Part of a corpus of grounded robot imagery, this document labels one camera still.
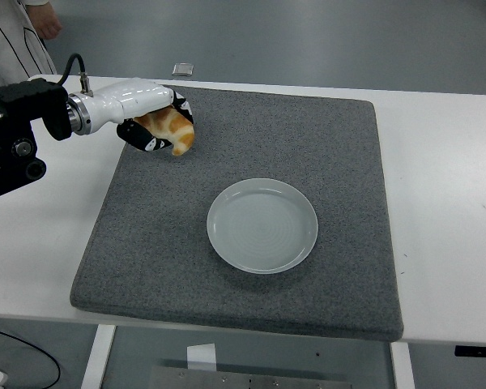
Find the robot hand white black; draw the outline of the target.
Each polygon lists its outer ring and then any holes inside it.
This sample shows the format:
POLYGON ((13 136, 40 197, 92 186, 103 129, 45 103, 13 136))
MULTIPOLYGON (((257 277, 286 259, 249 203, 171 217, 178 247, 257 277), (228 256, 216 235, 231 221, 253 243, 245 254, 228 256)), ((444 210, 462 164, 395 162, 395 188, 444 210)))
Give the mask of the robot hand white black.
POLYGON ((138 150, 171 146, 174 156, 194 144, 194 119, 187 99, 149 79, 128 79, 94 92, 85 100, 88 133, 111 122, 117 135, 138 150))

